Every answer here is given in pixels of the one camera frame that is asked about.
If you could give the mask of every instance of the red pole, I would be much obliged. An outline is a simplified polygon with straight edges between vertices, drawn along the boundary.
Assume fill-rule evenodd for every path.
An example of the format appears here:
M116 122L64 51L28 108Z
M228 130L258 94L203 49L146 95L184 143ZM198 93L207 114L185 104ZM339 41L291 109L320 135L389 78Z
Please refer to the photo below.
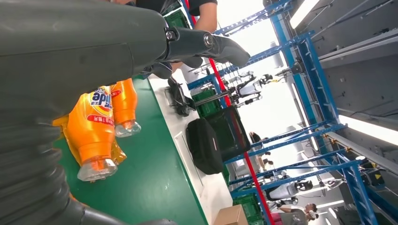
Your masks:
M187 5L187 7L189 8L189 0L185 0L185 3ZM193 25L196 25L196 18L191 15L191 19L193 21ZM224 83L221 80L220 73L218 72L217 68L215 67L214 60L213 59L209 59L209 61L210 61L210 65L211 65L212 69L214 70L214 75L215 75L215 78L218 81L218 85L220 86L220 89L221 90L226 90L225 85L224 85ZM230 98L228 96L225 96L224 99L225 99L225 104L227 106L231 106Z
M187 7L189 8L189 1L185 0L185 3L187 5ZM194 16L191 16L191 18L192 18L192 21L194 23L193 25L195 25L196 24L196 18ZM220 89L221 90L225 90L225 85L224 85L224 83L221 80L220 73L218 72L217 68L215 67L214 60L213 59L209 59L209 61L210 61L211 67L214 70L214 75L215 75L215 77L216 77L216 79L218 81L218 85L220 86ZM228 96L225 96L225 103L226 103L227 106L231 106L231 101L230 101L230 98ZM257 192L258 192L258 194L260 196L261 203L263 204L263 206L265 208L265 211L266 211L265 213L267 214L268 220L271 222L271 225L275 225L275 222L273 221L273 219L271 217L271 211L269 210L269 207L267 205L267 201L265 200L264 194L262 193L260 184L259 184L259 182L257 180L256 173L254 172L254 169L253 169L253 166L252 166L252 162L250 161L249 155L247 154L247 152L245 152L244 155L245 155L247 166L249 167L249 170L250 170L250 174L253 177L253 181L254 181L254 184L256 186Z

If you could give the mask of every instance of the clear bottle cap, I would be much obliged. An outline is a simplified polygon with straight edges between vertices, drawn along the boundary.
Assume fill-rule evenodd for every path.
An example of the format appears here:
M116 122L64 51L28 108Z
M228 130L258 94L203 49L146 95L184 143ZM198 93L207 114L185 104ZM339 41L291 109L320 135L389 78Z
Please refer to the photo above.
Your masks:
M112 176L117 171L117 166L109 158L88 160L83 163L77 174L82 181L100 180Z
M136 121L127 121L123 124L118 124L115 127L116 137L128 137L138 134L141 131L141 126Z

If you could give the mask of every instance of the cardboard box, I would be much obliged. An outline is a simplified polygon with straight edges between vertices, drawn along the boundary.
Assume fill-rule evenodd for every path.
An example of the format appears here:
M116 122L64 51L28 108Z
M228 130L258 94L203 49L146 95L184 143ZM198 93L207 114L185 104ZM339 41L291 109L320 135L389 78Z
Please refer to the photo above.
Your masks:
M218 212L214 225L248 225L242 205L234 205Z

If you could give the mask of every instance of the orange detergent bottle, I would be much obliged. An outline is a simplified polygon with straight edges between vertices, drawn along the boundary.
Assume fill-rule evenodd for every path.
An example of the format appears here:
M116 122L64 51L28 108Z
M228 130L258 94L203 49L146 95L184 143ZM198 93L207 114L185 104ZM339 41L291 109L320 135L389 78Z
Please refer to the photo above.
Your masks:
M69 114L67 130L81 158L77 174L80 180L99 180L116 172L117 166L111 159L115 127L110 87L102 86L81 95Z
M111 87L116 137L127 137L139 133L136 122L137 93L131 78L119 81Z

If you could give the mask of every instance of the green table surface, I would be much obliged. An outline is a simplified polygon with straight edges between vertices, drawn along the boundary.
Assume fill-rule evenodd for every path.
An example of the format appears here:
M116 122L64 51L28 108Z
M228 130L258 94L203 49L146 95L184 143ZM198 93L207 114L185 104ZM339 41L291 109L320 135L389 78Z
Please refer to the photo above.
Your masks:
M130 224L167 218L179 225L207 225L149 81L135 79L134 86L142 131L117 139L127 159L115 175L95 183L80 181L65 139L54 144L62 149L72 195Z

